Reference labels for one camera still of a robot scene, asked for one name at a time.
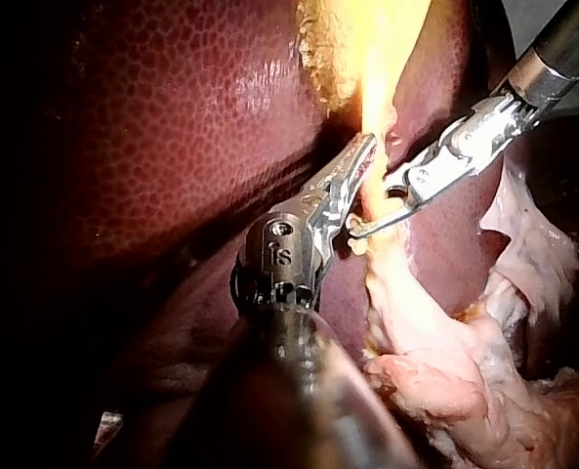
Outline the left arm instrument jaw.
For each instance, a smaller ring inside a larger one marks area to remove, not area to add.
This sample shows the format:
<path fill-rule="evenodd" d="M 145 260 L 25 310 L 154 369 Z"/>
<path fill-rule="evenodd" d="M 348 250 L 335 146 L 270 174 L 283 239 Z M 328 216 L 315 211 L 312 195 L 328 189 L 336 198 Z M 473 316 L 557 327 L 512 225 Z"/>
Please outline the left arm instrument jaw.
<path fill-rule="evenodd" d="M 330 212 L 346 216 L 371 166 L 378 140 L 352 138 L 337 155 L 328 187 Z"/>
<path fill-rule="evenodd" d="M 305 193 L 356 192 L 370 166 L 370 136 L 355 135 L 341 152 L 304 184 Z"/>

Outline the left arm instrument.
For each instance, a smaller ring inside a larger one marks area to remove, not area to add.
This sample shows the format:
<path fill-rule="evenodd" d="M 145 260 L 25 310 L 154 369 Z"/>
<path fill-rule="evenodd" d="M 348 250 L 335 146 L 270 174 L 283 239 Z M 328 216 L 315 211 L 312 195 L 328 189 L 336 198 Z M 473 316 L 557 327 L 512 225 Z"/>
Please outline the left arm instrument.
<path fill-rule="evenodd" d="M 317 311 L 323 279 L 334 257 L 333 239 L 353 204 L 353 183 L 340 179 L 305 184 L 249 229 L 230 277 L 238 313 L 271 304 Z"/>

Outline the right arm instrument jaw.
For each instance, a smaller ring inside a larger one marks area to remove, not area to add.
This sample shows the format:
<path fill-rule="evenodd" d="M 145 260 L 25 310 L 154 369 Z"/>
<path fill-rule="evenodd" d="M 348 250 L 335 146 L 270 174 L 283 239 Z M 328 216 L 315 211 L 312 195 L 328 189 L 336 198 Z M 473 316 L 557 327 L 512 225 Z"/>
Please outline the right arm instrument jaw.
<path fill-rule="evenodd" d="M 413 189 L 408 178 L 412 168 L 409 162 L 404 162 L 383 178 L 385 196 L 410 196 Z"/>
<path fill-rule="evenodd" d="M 420 209 L 412 197 L 385 196 L 364 193 L 360 200 L 362 218 L 354 224 L 354 237 L 366 238 L 406 220 Z"/>

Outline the right arm instrument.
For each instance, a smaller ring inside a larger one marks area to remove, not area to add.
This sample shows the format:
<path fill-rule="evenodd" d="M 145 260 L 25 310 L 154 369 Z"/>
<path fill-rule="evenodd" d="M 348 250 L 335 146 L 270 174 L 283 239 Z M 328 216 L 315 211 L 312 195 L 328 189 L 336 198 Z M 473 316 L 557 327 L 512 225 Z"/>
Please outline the right arm instrument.
<path fill-rule="evenodd" d="M 428 203 L 477 176 L 518 136 L 534 128 L 565 95 L 565 76 L 527 51 L 490 95 L 445 129 L 404 172 L 406 201 Z"/>

